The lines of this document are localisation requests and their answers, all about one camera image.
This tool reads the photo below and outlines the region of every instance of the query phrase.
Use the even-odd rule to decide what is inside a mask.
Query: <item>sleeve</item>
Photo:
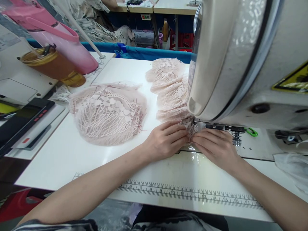
[[[30,220],[17,226],[12,231],[58,231],[58,230],[98,231],[98,228],[95,221],[92,219],[70,221],[65,224],[58,224],[58,225],[46,225],[41,223],[39,220]]]

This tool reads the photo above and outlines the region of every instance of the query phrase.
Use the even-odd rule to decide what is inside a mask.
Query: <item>lace bra cup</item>
[[[188,83],[184,72],[185,65],[178,59],[157,59],[146,73],[146,79],[153,82],[151,92],[158,94],[156,118],[161,122],[181,119],[191,138],[198,127],[187,109]]]
[[[113,146],[138,134],[147,102],[137,88],[102,84],[72,94],[69,109],[83,139]]]

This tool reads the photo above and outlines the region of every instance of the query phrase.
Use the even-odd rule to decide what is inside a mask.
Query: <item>pink tumbler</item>
[[[10,0],[13,4],[2,14],[21,25],[42,46],[56,44],[57,50],[75,64],[77,71],[88,74],[98,67],[98,62],[79,42],[78,34],[68,26],[58,22],[36,0]]]

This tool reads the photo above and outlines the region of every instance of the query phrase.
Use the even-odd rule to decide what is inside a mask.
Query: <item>straw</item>
[[[99,49],[94,45],[92,40],[87,36],[87,34],[83,31],[83,29],[79,26],[79,24],[76,22],[76,20],[73,18],[73,16],[69,13],[69,11],[63,7],[59,0],[54,0],[54,3],[60,8],[60,10],[66,15],[68,18],[68,21],[75,27],[77,30],[81,33],[83,38],[91,45],[91,47],[98,53],[99,57],[101,59],[105,58],[105,55],[102,55],[102,53],[99,51]]]
[[[20,38],[22,41],[24,41],[24,42],[26,43],[27,47],[29,47],[30,50],[31,50],[31,52],[32,52],[33,54],[35,54],[38,58],[43,57],[43,55],[40,55],[39,53],[36,52],[36,50],[28,43],[28,41],[26,40],[26,38],[24,38],[24,37],[19,37],[19,38]]]

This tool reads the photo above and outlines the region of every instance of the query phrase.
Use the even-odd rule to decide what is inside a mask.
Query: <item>forearm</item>
[[[118,3],[116,0],[101,0],[107,7],[117,8]]]
[[[59,224],[84,218],[148,162],[140,146],[66,184],[28,213],[20,224],[38,219]]]
[[[308,203],[243,161],[231,173],[283,230],[308,230]]]

